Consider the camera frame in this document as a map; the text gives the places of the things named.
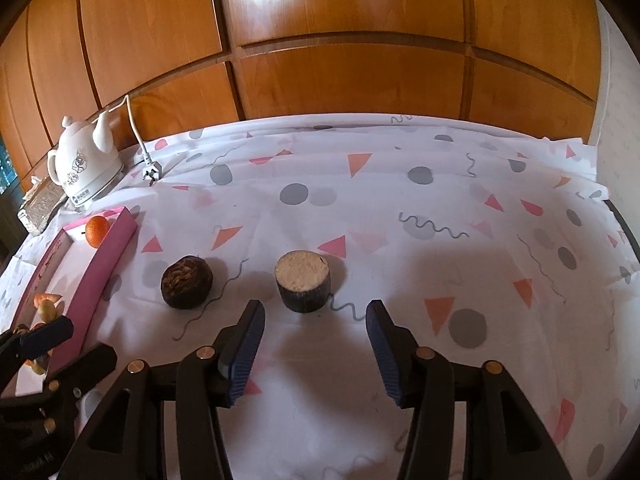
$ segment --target white fabric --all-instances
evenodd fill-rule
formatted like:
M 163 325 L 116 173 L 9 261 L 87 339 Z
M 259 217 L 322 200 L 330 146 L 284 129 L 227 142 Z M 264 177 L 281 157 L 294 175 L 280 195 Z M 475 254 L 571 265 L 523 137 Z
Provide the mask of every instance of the white fabric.
M 86 344 L 113 345 L 118 372 L 134 358 L 164 364 L 211 343 L 249 299 L 263 300 L 247 395 L 220 410 L 236 480 L 396 476 L 411 413 L 385 395 L 356 320 L 373 299 L 452 362 L 503 362 L 575 479 L 604 478 L 620 458 L 640 421 L 640 265 L 602 203 L 594 147 L 380 114 L 249 121 L 148 147 L 164 179 L 149 187 L 133 167 L 92 208 L 125 205 L 140 227 Z M 66 206 L 0 278 L 5 326 L 28 281 L 17 280 L 77 216 Z M 287 310 L 273 267 L 295 249 L 324 251 L 334 308 L 353 306 Z M 242 273 L 175 341 L 201 309 L 170 309 L 159 281 L 186 254 L 211 264 L 212 297 Z

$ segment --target pink tray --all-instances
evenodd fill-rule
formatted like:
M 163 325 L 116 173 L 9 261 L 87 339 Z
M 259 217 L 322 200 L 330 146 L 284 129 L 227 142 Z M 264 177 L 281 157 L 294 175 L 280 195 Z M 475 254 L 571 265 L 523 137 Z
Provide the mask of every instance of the pink tray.
M 79 355 L 102 290 L 138 227 L 126 207 L 107 210 L 98 215 L 108 218 L 111 223 L 111 228 L 100 247 L 92 248 L 82 234 L 90 217 L 61 229 L 36 267 L 29 285 L 20 298 L 12 322 L 14 328 L 20 323 L 34 326 L 41 321 L 33 306 L 36 292 L 62 295 L 57 307 L 61 314 L 73 322 L 74 334 L 54 350 L 48 372 L 63 367 Z M 33 377 L 21 380 L 20 376 L 27 374 Z M 41 384 L 42 378 L 30 368 L 21 368 L 18 374 L 18 393 L 27 393 L 21 386 L 29 390 L 33 387 L 35 391 L 39 391 Z

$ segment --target electric kettle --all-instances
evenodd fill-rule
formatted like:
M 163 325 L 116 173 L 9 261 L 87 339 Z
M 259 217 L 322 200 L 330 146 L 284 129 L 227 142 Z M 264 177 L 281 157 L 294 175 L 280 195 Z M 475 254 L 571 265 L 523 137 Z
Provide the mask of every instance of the electric kettle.
M 123 164 L 113 145 L 107 111 L 95 124 L 65 116 L 62 126 L 58 148 L 47 155 L 47 169 L 53 183 L 79 206 L 105 189 Z

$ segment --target kettle spout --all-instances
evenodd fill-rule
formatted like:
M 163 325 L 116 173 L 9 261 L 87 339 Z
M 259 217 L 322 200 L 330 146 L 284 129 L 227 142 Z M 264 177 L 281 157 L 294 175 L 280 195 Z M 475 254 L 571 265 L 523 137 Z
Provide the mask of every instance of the kettle spout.
M 94 144 L 103 153 L 109 153 L 113 149 L 113 134 L 109 127 L 109 112 L 107 110 L 98 116 L 94 129 Z

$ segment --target cylindrical cake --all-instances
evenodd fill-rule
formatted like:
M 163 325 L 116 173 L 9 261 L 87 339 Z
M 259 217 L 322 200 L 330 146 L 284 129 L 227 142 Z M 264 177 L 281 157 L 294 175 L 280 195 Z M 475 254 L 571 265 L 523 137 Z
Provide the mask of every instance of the cylindrical cake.
M 331 275 L 320 254 L 291 251 L 278 260 L 274 274 L 282 302 L 294 312 L 313 312 L 329 299 Z
M 212 285 L 213 272 L 207 263 L 197 256 L 185 256 L 167 267 L 160 291 L 167 305 L 183 310 L 202 304 Z

